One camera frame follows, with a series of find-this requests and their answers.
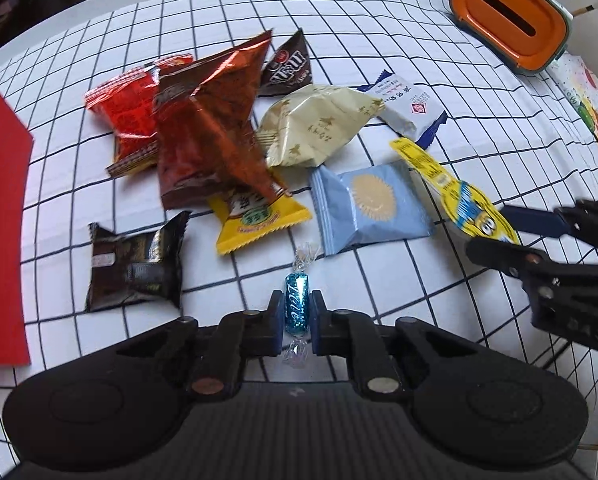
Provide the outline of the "blue candy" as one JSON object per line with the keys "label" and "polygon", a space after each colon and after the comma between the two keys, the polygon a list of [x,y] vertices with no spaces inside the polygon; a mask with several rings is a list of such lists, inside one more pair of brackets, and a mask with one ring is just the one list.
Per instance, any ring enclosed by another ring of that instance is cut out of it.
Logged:
{"label": "blue candy", "polygon": [[311,338],[311,286],[309,270],[316,262],[321,246],[314,243],[300,245],[293,265],[285,277],[284,327],[290,338],[283,361],[292,368],[307,362]]}

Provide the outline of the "yellow minion snack packet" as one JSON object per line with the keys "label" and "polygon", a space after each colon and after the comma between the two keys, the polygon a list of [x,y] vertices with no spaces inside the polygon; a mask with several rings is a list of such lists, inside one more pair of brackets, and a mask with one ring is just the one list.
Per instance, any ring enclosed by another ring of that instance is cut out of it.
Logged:
{"label": "yellow minion snack packet", "polygon": [[437,193],[442,209],[463,234],[520,244],[517,232],[479,188],[453,177],[410,139],[393,140],[389,145]]}

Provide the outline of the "yellow sesame snack packet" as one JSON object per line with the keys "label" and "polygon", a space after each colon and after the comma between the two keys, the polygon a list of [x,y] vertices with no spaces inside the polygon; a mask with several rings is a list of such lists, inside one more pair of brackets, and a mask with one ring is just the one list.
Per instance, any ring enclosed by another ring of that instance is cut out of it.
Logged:
{"label": "yellow sesame snack packet", "polygon": [[215,243],[221,256],[312,219],[306,206],[282,190],[271,200],[256,192],[233,191],[213,195],[208,203],[221,223]]}

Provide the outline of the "dark brown cake packet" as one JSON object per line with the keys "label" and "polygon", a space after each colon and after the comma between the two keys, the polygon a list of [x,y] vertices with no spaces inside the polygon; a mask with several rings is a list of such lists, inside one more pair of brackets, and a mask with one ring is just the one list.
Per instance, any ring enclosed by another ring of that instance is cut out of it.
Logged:
{"label": "dark brown cake packet", "polygon": [[179,308],[181,249],[190,216],[184,210],[157,230],[133,235],[116,234],[92,223],[85,310],[104,311],[160,299]]}

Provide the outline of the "light blue pastry packet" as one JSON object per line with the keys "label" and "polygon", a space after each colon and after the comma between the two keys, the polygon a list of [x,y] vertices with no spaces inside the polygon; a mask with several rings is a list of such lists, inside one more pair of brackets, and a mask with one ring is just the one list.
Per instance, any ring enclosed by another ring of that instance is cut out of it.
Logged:
{"label": "light blue pastry packet", "polygon": [[403,162],[335,174],[310,174],[311,196],[328,256],[363,244],[413,240],[433,233],[433,220]]}

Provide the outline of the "white blue snack packet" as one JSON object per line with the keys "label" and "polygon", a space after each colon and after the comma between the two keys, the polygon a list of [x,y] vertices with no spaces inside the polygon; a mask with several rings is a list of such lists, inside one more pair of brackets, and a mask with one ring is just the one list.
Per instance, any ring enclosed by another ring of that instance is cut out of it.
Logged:
{"label": "white blue snack packet", "polygon": [[447,112],[433,92],[388,70],[372,84],[357,87],[357,91],[382,99],[385,108],[378,117],[399,136],[405,136],[423,150],[429,148],[439,127],[448,120]]}

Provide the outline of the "cream gold snack packet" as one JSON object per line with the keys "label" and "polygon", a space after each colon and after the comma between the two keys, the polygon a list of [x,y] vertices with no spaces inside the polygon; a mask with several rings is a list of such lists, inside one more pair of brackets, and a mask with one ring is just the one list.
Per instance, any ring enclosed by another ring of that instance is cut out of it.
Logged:
{"label": "cream gold snack packet", "polygon": [[382,99],[346,87],[307,86],[264,114],[257,140],[270,167],[317,167],[379,115]]}

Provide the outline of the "shiny brown snack bag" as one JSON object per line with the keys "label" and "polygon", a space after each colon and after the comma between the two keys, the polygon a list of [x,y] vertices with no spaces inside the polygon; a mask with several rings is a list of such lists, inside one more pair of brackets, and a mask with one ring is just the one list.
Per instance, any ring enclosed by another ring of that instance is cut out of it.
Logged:
{"label": "shiny brown snack bag", "polygon": [[185,208],[234,188],[275,197],[250,121],[271,39],[267,30],[160,76],[154,118],[163,208]]}

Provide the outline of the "red checkered snack bag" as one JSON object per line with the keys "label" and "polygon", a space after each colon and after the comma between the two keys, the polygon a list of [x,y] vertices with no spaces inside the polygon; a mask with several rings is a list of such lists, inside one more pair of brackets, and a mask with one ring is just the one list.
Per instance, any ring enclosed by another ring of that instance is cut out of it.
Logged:
{"label": "red checkered snack bag", "polygon": [[86,93],[86,110],[105,120],[114,135],[113,161],[107,167],[110,177],[128,176],[157,164],[159,142],[153,105],[160,76],[192,62],[190,53],[164,56],[116,75]]}

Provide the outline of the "brown M&M packet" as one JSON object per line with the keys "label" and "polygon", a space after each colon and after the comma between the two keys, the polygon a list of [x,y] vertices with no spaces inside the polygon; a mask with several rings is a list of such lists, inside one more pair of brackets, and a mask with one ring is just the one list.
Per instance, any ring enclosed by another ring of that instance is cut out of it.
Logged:
{"label": "brown M&M packet", "polygon": [[260,96],[285,96],[312,82],[305,34],[299,28],[274,53],[260,78]]}

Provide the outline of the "colourful paper sheet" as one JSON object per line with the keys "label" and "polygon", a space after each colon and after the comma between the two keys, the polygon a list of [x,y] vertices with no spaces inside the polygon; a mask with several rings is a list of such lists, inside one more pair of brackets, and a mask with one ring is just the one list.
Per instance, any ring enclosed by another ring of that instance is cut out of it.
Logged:
{"label": "colourful paper sheet", "polygon": [[546,69],[598,141],[598,77],[579,55],[564,52]]}

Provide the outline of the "white grid tablecloth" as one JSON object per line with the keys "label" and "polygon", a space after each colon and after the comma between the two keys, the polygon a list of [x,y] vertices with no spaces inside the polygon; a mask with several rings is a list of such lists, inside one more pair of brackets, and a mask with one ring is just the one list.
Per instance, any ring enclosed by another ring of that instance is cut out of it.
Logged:
{"label": "white grid tablecloth", "polygon": [[[271,34],[280,84],[251,107],[286,192],[210,198],[193,130],[219,128],[157,63]],[[598,352],[540,332],[520,282],[475,266],[449,200],[395,150],[426,151],[459,198],[551,210],[598,200],[598,139],[558,70],[518,75],[454,25],[448,0],[131,0],[0,61],[30,129],[22,309],[31,361],[0,367],[0,477],[17,457],[2,411],[26,378],[174,320],[261,308],[292,270],[333,309],[404,315],[544,366],[598,430]]]}

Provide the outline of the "orange tissue box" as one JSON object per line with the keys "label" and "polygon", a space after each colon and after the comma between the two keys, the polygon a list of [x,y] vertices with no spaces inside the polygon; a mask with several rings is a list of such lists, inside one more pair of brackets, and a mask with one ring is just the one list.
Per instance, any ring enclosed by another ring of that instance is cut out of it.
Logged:
{"label": "orange tissue box", "polygon": [[556,0],[449,0],[458,24],[509,68],[536,74],[566,50],[572,14]]}

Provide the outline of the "red cardboard box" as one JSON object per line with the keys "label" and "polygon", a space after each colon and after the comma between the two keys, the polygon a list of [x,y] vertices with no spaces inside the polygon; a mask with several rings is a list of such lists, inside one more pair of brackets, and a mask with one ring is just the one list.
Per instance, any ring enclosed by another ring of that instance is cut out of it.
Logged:
{"label": "red cardboard box", "polygon": [[21,230],[32,136],[0,95],[0,365],[28,365]]}

